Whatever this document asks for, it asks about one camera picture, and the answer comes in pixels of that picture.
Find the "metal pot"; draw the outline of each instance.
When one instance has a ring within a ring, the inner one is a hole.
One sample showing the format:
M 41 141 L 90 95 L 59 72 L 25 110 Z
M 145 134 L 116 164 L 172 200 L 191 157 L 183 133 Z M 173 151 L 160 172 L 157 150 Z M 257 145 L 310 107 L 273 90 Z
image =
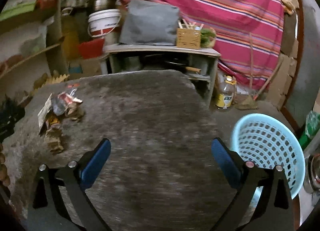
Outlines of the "metal pot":
M 116 0 L 89 0 L 88 7 L 91 13 L 102 10 L 115 9 Z

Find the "white bucket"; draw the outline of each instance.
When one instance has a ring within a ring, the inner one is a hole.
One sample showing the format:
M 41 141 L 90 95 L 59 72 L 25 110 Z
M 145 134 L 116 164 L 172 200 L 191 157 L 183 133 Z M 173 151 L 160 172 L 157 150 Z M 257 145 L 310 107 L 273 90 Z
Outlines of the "white bucket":
M 88 34 L 93 38 L 104 37 L 119 26 L 121 14 L 118 9 L 103 10 L 89 15 Z

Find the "green vegetable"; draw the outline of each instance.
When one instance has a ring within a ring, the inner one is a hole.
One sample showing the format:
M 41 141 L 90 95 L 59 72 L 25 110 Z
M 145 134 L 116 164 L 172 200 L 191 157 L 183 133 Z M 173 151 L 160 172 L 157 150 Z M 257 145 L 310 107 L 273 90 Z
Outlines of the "green vegetable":
M 211 29 L 202 29 L 201 30 L 201 46 L 207 46 L 211 41 L 212 38 L 216 37 L 216 33 L 213 32 Z

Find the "yellow label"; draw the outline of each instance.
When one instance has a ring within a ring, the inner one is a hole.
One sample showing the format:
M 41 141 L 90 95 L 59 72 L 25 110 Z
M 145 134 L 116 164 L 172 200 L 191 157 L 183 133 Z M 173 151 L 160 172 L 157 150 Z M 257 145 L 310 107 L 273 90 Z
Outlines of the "yellow label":
M 232 99 L 233 99 L 233 94 L 231 96 L 219 94 L 216 105 L 221 108 L 228 108 L 231 106 Z

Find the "light blue plastic basket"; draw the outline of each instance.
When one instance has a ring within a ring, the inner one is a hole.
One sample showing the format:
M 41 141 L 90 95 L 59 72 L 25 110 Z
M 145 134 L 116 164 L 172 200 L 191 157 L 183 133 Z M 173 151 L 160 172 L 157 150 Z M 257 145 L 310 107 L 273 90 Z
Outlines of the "light blue plastic basket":
M 259 113 L 244 116 L 233 128 L 231 150 L 260 168 L 281 165 L 291 197 L 298 194 L 305 175 L 303 152 L 293 133 L 278 120 Z M 254 199 L 259 199 L 261 191 L 261 187 L 256 189 Z

